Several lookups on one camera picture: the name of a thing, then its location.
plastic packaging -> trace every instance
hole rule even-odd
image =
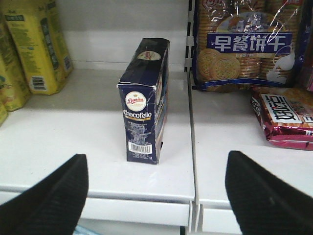
[[[19,57],[0,12],[0,100],[7,111],[23,107],[31,93]]]
[[[313,14],[313,1],[308,4],[308,12],[311,13],[311,20]],[[309,32],[309,37],[306,42],[307,47],[300,51],[299,57],[303,56],[303,63],[301,64],[301,70],[298,76],[299,85],[308,91],[313,92],[313,29],[312,22],[307,26],[306,31]]]
[[[299,74],[301,71],[304,62],[305,52],[310,41],[310,34],[312,31],[312,14],[313,14],[313,1],[311,0],[304,1],[301,17],[302,20],[299,26],[299,37],[298,37],[298,41],[301,43],[298,43],[296,48],[296,61],[294,65],[296,75]]]
[[[270,143],[313,150],[313,93],[299,88],[253,88],[251,105]]]
[[[5,106],[0,101],[0,125],[6,120],[8,113],[6,111]]]
[[[55,53],[60,61],[65,77],[68,77],[73,70],[73,63],[70,59],[67,44],[62,33],[56,0],[45,1],[47,4],[48,24],[51,31],[51,39],[55,48]]]
[[[303,1],[199,0],[195,11],[198,89],[291,86]]]
[[[52,43],[44,0],[2,0],[1,7],[34,94],[54,94],[65,74]]]

dark blue box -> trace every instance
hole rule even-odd
[[[158,164],[167,114],[169,41],[144,38],[119,80],[127,160]]]

white wall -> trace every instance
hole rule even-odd
[[[170,68],[183,70],[188,0],[58,0],[72,60],[125,69],[142,38],[170,40]]]

red snack package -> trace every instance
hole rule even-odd
[[[313,150],[313,93],[258,87],[252,89],[251,105],[270,143]]]

round biscuit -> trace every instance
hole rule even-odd
[[[240,73],[240,63],[232,55],[222,54],[212,62],[210,73],[213,79],[234,79]]]
[[[210,66],[212,61],[219,57],[220,53],[217,50],[206,48],[198,54],[197,68],[199,73],[207,80],[211,80]]]

